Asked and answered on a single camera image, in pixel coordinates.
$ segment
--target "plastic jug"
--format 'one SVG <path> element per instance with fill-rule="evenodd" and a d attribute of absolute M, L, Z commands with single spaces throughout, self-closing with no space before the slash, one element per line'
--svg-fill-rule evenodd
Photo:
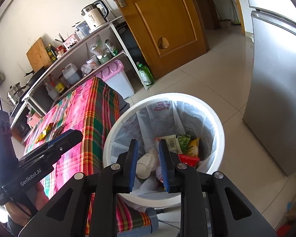
<path fill-rule="evenodd" d="M 81 74 L 79 73 L 77 67 L 72 63 L 69 63 L 62 70 L 62 74 L 71 85 L 73 85 L 74 83 L 78 82 L 81 79 Z"/>

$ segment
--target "silver bolt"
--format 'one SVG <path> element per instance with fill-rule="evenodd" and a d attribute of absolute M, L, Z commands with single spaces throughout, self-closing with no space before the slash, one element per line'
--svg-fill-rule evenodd
<path fill-rule="evenodd" d="M 77 180 L 82 179 L 82 178 L 83 178 L 83 173 L 76 173 L 76 174 L 74 175 L 74 178 L 77 179 Z"/>
<path fill-rule="evenodd" d="M 218 179 L 222 179 L 224 177 L 224 174 L 222 172 L 217 171 L 215 172 L 214 176 Z"/>
<path fill-rule="evenodd" d="M 178 164 L 178 168 L 179 169 L 186 169 L 187 168 L 187 165 L 185 163 L 179 163 Z"/>
<path fill-rule="evenodd" d="M 117 169 L 120 169 L 121 166 L 120 166 L 120 164 L 115 163 L 115 164 L 112 164 L 112 165 L 111 165 L 111 168 L 112 168 L 113 170 L 117 170 Z"/>

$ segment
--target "bottle label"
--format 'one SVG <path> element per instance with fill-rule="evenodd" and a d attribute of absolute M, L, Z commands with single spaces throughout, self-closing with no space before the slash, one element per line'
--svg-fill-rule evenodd
<path fill-rule="evenodd" d="M 143 80 L 144 80 L 144 82 L 145 82 L 146 85 L 150 85 L 151 84 L 151 81 L 150 81 L 149 77 L 147 76 L 147 74 L 143 70 L 140 70 L 139 71 L 139 74 L 143 78 Z"/>
<path fill-rule="evenodd" d="M 65 86 L 62 83 L 57 84 L 54 88 L 57 93 L 61 93 L 63 90 L 65 90 Z"/>

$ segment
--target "cutting board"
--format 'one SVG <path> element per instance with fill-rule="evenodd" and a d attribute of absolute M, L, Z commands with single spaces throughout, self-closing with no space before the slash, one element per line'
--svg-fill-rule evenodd
<path fill-rule="evenodd" d="M 26 56 L 35 72 L 42 66 L 49 68 L 51 64 L 53 64 L 45 49 L 42 38 L 39 38 L 35 44 L 32 45 L 26 53 Z"/>

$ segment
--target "stainless steel pot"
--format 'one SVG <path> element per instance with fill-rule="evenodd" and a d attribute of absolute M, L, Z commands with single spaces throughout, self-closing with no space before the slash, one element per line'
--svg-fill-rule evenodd
<path fill-rule="evenodd" d="M 15 84 L 14 86 L 10 86 L 10 90 L 8 91 L 7 98 L 11 102 L 12 105 L 16 105 L 22 96 L 23 89 L 25 87 L 21 87 L 20 83 Z"/>

